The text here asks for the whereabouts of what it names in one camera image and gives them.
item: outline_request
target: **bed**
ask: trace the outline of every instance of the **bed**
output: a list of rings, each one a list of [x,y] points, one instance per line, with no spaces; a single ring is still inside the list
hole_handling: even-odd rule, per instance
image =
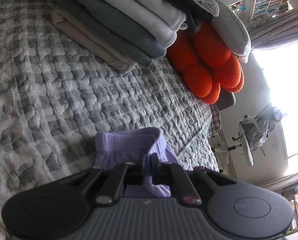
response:
[[[53,0],[0,0],[0,240],[5,201],[92,166],[100,131],[159,127],[185,169],[217,171],[217,105],[193,96],[167,58],[125,75],[51,24]]]

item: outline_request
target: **screw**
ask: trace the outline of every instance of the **screw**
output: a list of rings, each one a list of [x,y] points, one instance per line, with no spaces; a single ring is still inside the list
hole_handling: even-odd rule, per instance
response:
[[[189,205],[198,204],[200,202],[200,199],[196,196],[186,196],[182,200]]]
[[[98,203],[98,204],[103,204],[103,205],[106,205],[106,204],[110,204],[112,202],[112,198],[110,198],[109,196],[98,196],[95,201]]]

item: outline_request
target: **ribbed gray panel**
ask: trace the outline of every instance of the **ribbed gray panel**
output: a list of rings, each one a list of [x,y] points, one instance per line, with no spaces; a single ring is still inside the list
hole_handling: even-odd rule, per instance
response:
[[[174,198],[121,198],[119,203],[112,207],[95,209],[79,231],[60,239],[232,240],[234,238],[223,236],[208,224],[199,210],[180,206]]]

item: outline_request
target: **black garment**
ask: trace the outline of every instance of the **black garment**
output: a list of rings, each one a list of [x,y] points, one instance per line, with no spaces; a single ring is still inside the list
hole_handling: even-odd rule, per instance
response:
[[[166,0],[174,7],[185,12],[187,16],[186,23],[188,25],[187,32],[196,33],[201,27],[201,20],[207,23],[212,22],[213,15],[199,5],[197,5],[193,0]]]

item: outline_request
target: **window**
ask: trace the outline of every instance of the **window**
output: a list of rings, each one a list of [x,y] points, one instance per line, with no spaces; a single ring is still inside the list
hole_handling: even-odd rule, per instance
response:
[[[281,120],[288,174],[298,172],[298,43],[253,54],[270,89],[273,106],[286,116]]]

